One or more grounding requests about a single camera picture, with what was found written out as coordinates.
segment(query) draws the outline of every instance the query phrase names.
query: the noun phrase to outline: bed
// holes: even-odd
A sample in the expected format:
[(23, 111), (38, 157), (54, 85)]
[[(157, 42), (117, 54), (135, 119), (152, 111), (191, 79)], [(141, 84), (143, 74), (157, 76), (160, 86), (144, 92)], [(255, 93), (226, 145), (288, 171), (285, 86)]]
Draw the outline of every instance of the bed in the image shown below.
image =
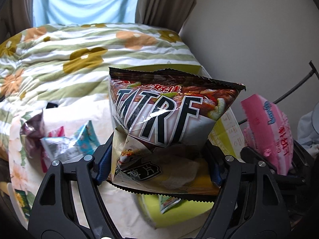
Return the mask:
[[(178, 34), (140, 24), (47, 24), (24, 30), (0, 45), (0, 157), (9, 161), (25, 226), (44, 173), (39, 159), (26, 156), (21, 125), (51, 102), (59, 107), (46, 111), (48, 131), (65, 124), (68, 135), (92, 120), (100, 142), (106, 142), (114, 128), (109, 66), (144, 71), (174, 68), (208, 76)], [(199, 228), (206, 218), (154, 230), (139, 216), (129, 193), (109, 184), (102, 185), (100, 192), (122, 237), (178, 238)], [(74, 200), (79, 221), (87, 226), (76, 193)]]

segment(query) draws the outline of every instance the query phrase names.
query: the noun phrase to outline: blue sheer curtain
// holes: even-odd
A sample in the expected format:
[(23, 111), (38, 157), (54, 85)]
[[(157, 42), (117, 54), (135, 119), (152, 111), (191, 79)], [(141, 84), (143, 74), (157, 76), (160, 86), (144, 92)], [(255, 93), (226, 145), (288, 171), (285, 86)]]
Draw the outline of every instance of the blue sheer curtain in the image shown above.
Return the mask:
[(33, 26), (133, 23), (138, 0), (33, 0)]

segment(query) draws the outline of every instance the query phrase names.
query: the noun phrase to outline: wall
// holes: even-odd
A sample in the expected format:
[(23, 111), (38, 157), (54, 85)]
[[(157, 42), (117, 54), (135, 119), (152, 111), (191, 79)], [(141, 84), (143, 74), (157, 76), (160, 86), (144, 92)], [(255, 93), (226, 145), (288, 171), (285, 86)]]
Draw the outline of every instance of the wall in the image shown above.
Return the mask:
[[(245, 118), (240, 101), (258, 93), (274, 101), (311, 70), (319, 70), (319, 10), (312, 0), (197, 0), (180, 36), (216, 79), (243, 83), (232, 109)], [(294, 137), (300, 117), (319, 101), (312, 77), (280, 102)]]

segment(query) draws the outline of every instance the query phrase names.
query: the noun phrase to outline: screw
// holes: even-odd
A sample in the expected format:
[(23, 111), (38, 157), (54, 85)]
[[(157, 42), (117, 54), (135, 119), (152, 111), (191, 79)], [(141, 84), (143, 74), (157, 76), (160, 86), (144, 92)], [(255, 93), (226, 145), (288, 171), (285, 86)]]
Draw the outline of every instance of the screw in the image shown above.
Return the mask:
[(84, 156), (84, 161), (90, 161), (93, 158), (92, 155), (86, 155)]
[(59, 163), (60, 163), (60, 161), (59, 161), (59, 160), (54, 160), (54, 161), (52, 162), (52, 165), (53, 165), (53, 166), (58, 166), (58, 165), (59, 165)]
[(258, 162), (258, 165), (259, 165), (260, 167), (265, 167), (265, 166), (266, 166), (266, 163), (265, 163), (264, 161), (259, 161), (259, 162)]
[(234, 158), (232, 156), (225, 156), (227, 162), (232, 162)]

